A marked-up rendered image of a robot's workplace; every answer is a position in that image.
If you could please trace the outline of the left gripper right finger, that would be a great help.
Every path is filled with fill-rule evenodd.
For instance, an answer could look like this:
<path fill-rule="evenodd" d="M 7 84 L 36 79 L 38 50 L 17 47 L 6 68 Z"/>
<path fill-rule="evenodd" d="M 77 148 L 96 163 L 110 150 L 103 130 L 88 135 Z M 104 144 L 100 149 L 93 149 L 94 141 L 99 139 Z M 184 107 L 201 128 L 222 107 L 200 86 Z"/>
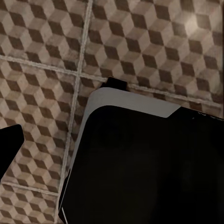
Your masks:
<path fill-rule="evenodd" d="M 224 126 L 213 124 L 209 141 L 217 151 L 220 158 L 224 161 Z"/>

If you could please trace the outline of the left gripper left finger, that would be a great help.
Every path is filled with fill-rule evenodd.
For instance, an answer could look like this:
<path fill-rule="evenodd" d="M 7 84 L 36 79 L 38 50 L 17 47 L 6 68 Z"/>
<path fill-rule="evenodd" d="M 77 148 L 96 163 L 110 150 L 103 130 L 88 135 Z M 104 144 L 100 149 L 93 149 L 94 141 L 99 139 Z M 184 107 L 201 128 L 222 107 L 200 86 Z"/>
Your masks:
<path fill-rule="evenodd" d="M 20 124 L 0 129 L 0 180 L 24 143 Z"/>

